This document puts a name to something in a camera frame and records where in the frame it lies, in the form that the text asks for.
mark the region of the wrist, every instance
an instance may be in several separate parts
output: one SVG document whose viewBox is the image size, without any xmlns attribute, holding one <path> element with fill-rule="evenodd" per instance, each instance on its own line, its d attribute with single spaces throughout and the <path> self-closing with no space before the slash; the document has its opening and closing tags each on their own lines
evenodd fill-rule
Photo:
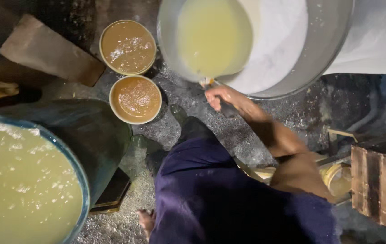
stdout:
<svg viewBox="0 0 386 244">
<path fill-rule="evenodd" d="M 253 102 L 249 106 L 243 107 L 240 114 L 247 122 L 267 122 L 273 120 L 271 115 L 267 114 L 260 106 Z"/>
</svg>

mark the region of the yellow liquid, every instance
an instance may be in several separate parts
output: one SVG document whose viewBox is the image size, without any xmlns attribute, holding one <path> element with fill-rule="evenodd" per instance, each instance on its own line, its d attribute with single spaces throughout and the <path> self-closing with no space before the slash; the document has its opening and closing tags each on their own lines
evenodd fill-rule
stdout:
<svg viewBox="0 0 386 244">
<path fill-rule="evenodd" d="M 0 124 L 0 243 L 57 244 L 83 204 L 76 173 L 37 129 Z"/>
<path fill-rule="evenodd" d="M 249 18 L 236 0 L 187 0 L 178 19 L 178 53 L 192 72 L 214 78 L 234 74 L 253 43 Z"/>
</svg>

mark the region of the bucket rim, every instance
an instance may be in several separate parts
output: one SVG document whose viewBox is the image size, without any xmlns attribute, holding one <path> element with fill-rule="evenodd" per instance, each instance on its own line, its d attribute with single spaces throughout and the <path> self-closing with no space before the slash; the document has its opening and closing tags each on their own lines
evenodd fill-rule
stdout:
<svg viewBox="0 0 386 244">
<path fill-rule="evenodd" d="M 83 195 L 83 205 L 81 208 L 80 216 L 78 217 L 74 228 L 71 230 L 69 235 L 67 235 L 63 239 L 63 241 L 60 242 L 62 244 L 70 243 L 80 232 L 81 228 L 86 222 L 90 210 L 89 181 L 80 161 L 73 153 L 73 151 L 67 146 L 67 144 L 62 141 L 62 139 L 60 139 L 58 136 L 56 136 L 54 133 L 52 133 L 42 125 L 33 123 L 28 120 L 11 119 L 2 115 L 0 115 L 0 123 L 20 127 L 23 129 L 38 129 L 41 137 L 51 142 L 61 153 L 63 153 L 68 159 L 73 169 L 75 170 L 75 172 L 77 173 L 77 179 L 81 185 L 81 191 Z"/>
</svg>

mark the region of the bare foot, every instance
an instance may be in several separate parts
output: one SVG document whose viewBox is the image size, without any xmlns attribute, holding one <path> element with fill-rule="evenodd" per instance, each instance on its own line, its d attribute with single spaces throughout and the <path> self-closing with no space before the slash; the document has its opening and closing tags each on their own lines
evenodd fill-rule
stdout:
<svg viewBox="0 0 386 244">
<path fill-rule="evenodd" d="M 138 209 L 136 213 L 139 215 L 139 225 L 145 231 L 146 240 L 149 242 L 151 231 L 155 226 L 157 214 L 154 209 L 151 210 L 151 213 L 148 213 L 146 209 Z"/>
</svg>

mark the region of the wooden crate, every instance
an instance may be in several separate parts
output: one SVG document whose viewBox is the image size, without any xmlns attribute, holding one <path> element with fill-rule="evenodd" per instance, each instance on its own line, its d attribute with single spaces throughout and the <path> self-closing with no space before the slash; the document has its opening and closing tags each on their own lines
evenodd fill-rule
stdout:
<svg viewBox="0 0 386 244">
<path fill-rule="evenodd" d="M 351 149 L 353 208 L 386 226 L 386 135 Z"/>
</svg>

